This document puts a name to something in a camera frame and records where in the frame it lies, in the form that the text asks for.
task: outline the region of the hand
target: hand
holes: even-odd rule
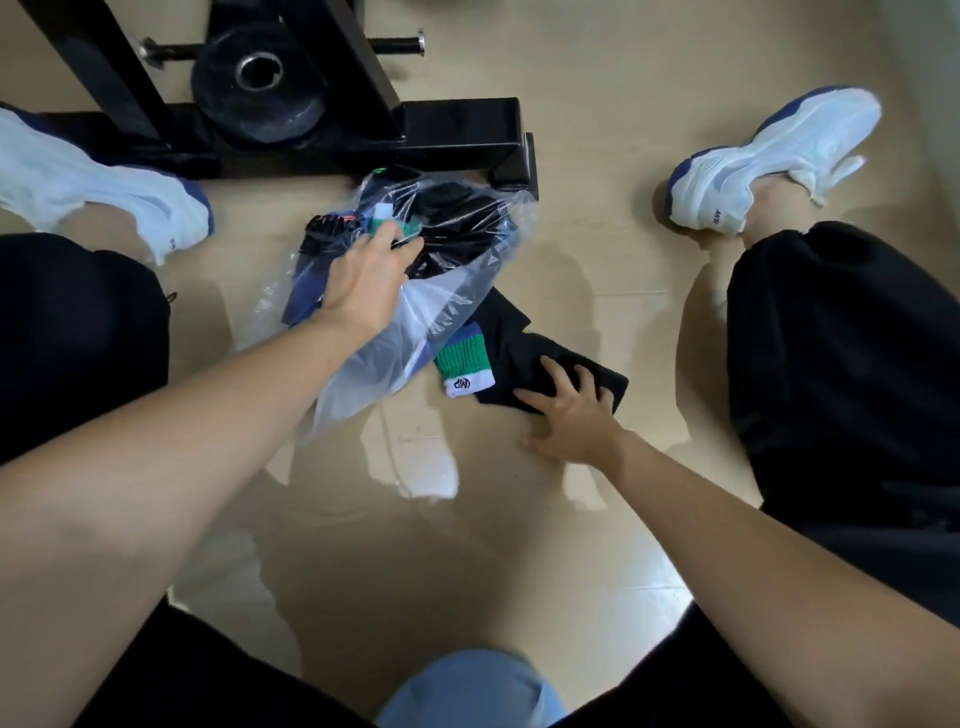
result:
[[[617,434],[623,431],[613,418],[613,392],[601,387],[598,399],[593,374],[577,366],[578,392],[560,364],[548,356],[542,356],[540,363],[553,378],[557,396],[547,397],[525,389],[516,389],[514,394],[546,415],[550,434],[545,438],[527,438],[524,447],[540,455],[587,463],[603,470],[616,448]]]
[[[373,238],[357,238],[330,266],[318,319],[333,321],[355,333],[360,346],[394,318],[400,286],[407,281],[404,271],[423,250],[421,237],[391,250],[401,235],[400,225],[389,220]]]

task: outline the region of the black weight plate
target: black weight plate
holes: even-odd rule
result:
[[[303,136],[324,115],[326,82],[280,22],[236,26],[210,41],[190,85],[217,126],[248,141]]]

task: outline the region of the black cloth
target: black cloth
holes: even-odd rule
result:
[[[4,460],[165,383],[169,307],[145,268],[55,235],[7,236],[0,287],[0,412],[15,436]],[[948,376],[960,371],[960,306],[881,241],[828,223],[744,254],[728,318],[731,411],[764,509],[957,624],[960,453],[945,445],[960,434]],[[77,724],[206,716],[369,725],[165,602]],[[692,606],[620,686],[561,725],[725,718],[787,724]]]
[[[541,356],[549,356],[564,368],[570,381],[575,383],[579,378],[574,367],[577,364],[586,367],[593,374],[598,388],[606,387],[613,393],[613,411],[620,406],[629,379],[565,349],[546,336],[524,333],[530,319],[496,288],[491,289],[468,321],[476,323],[483,331],[487,358],[496,382],[493,387],[474,395],[484,404],[502,404],[539,415],[540,412],[514,396],[514,389],[529,389],[554,397],[557,388],[540,364]]]

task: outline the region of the plastic bag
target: plastic bag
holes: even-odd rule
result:
[[[422,235],[390,325],[351,356],[319,394],[311,434],[401,389],[486,298],[503,264],[533,234],[537,204],[526,190],[499,192],[450,173],[379,169],[348,211],[319,215],[284,271],[263,289],[241,346],[295,326],[323,305],[330,263],[387,219],[405,242]]]

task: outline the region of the floor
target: floor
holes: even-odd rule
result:
[[[89,108],[13,0],[0,2],[0,98]],[[203,3],[111,5],[132,36],[204,33]],[[624,425],[751,503],[725,416],[723,290],[741,247],[702,250],[657,224],[651,197],[672,167],[736,143],[815,86],[865,85],[885,119],[827,214],[960,291],[956,229],[870,0],[369,1],[369,35],[418,27],[426,58],[385,62],[401,98],[515,95],[537,138],[540,225],[500,290],[532,330],[630,377]],[[154,75],[183,100],[188,73]],[[331,178],[205,187],[216,235],[161,271],[180,293],[174,378],[228,353],[303,225],[349,193]],[[291,440],[212,529],[175,597],[368,716],[430,660],[476,645],[524,655],[579,706],[690,596],[602,476],[520,451],[530,426],[447,399],[428,369],[321,439]]]

